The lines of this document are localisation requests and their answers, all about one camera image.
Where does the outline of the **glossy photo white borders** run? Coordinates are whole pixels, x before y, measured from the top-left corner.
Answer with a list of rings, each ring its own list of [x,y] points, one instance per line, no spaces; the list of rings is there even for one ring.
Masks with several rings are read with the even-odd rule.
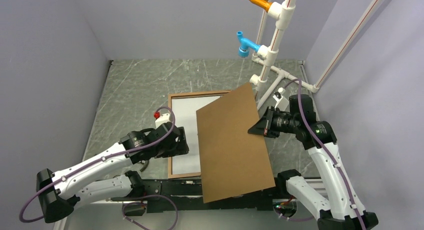
[[[200,152],[197,127],[197,110],[219,99],[219,95],[182,96],[171,98],[171,109],[176,117],[176,126],[183,127],[189,152],[171,158],[169,178],[198,177],[201,175]]]

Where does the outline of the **brown cardboard backing board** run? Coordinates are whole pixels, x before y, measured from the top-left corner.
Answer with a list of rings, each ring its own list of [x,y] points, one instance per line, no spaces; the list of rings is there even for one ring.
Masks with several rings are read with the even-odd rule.
[[[265,139],[248,133],[259,119],[250,83],[196,111],[204,203],[275,187]]]

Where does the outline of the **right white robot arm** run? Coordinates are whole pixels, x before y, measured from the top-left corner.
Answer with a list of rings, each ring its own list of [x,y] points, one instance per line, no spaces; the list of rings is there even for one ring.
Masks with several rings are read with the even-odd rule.
[[[312,214],[320,230],[371,230],[379,224],[355,193],[339,153],[336,135],[326,121],[318,121],[313,100],[306,94],[288,99],[289,111],[270,106],[247,132],[265,138],[294,134],[311,156],[326,196],[311,187],[295,169],[278,173],[275,190],[282,197],[294,197]]]

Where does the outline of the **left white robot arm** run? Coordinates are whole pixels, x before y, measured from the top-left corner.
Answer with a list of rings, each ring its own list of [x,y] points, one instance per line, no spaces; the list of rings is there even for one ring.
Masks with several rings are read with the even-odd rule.
[[[74,210],[107,198],[139,199],[145,186],[130,170],[118,177],[103,178],[119,169],[151,158],[170,158],[189,153],[185,128],[165,122],[156,128],[131,131],[107,150],[75,166],[56,172],[45,168],[36,175],[42,219],[54,223]]]

